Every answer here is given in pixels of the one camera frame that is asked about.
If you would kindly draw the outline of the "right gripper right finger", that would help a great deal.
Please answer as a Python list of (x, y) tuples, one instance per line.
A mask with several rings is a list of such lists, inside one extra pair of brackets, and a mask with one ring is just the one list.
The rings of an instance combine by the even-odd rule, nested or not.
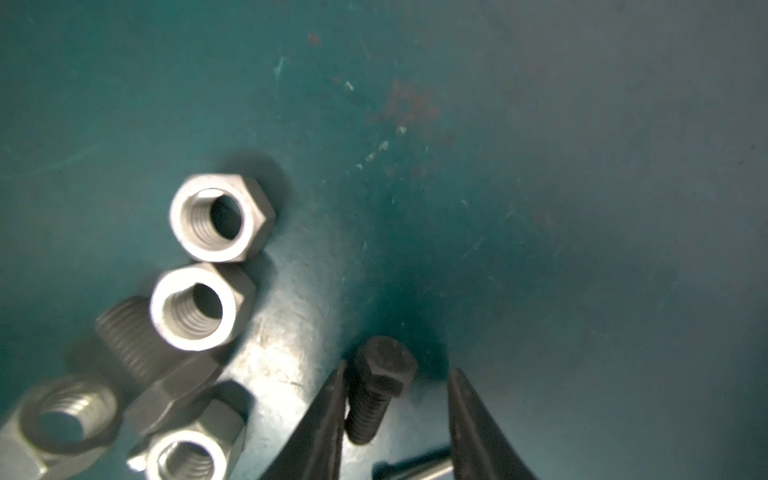
[(451, 370), (447, 389), (455, 478), (536, 479), (461, 369)]

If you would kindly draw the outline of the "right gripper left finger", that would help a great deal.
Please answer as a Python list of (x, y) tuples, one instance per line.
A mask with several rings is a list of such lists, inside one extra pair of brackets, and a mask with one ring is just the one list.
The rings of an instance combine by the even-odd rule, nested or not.
[(346, 370), (347, 362), (342, 360), (261, 479), (339, 478), (348, 397)]

